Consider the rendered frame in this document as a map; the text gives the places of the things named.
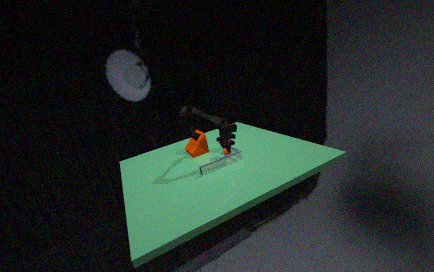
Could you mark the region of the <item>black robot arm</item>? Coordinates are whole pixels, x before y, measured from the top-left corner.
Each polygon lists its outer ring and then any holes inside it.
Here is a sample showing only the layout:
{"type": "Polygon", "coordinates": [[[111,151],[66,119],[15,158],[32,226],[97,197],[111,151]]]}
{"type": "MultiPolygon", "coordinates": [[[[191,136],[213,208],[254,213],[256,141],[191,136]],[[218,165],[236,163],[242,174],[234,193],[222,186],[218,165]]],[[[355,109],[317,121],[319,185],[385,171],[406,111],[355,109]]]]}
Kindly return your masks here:
{"type": "Polygon", "coordinates": [[[190,125],[190,121],[189,118],[195,116],[198,117],[204,121],[209,122],[213,127],[215,127],[216,129],[219,129],[219,133],[225,133],[228,132],[228,138],[229,140],[231,139],[235,139],[236,135],[231,133],[231,132],[236,132],[237,131],[237,125],[236,124],[228,124],[227,120],[221,118],[221,117],[217,117],[217,116],[211,116],[208,115],[200,110],[198,110],[197,108],[192,108],[190,106],[182,106],[181,110],[179,112],[179,117],[182,118],[183,123],[184,123],[184,134],[186,136],[186,138],[193,138],[194,140],[198,140],[198,138],[200,137],[201,134],[196,133],[194,131],[194,127],[192,125],[190,125]],[[191,113],[189,113],[189,109],[191,109],[191,113]],[[222,124],[224,122],[224,124],[222,124]]]}

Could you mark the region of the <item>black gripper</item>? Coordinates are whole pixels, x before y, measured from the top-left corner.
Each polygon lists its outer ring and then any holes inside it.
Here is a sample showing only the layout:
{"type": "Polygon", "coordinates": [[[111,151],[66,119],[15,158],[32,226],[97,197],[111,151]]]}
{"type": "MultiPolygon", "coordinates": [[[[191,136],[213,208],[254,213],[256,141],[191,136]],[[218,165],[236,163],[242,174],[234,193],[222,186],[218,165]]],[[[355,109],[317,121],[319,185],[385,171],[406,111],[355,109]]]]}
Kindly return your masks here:
{"type": "Polygon", "coordinates": [[[217,142],[222,146],[223,149],[227,149],[228,153],[230,153],[230,148],[232,145],[235,144],[235,141],[229,140],[228,138],[228,132],[220,133],[220,137],[217,137],[217,142]],[[229,140],[229,141],[228,141],[229,140]]]}

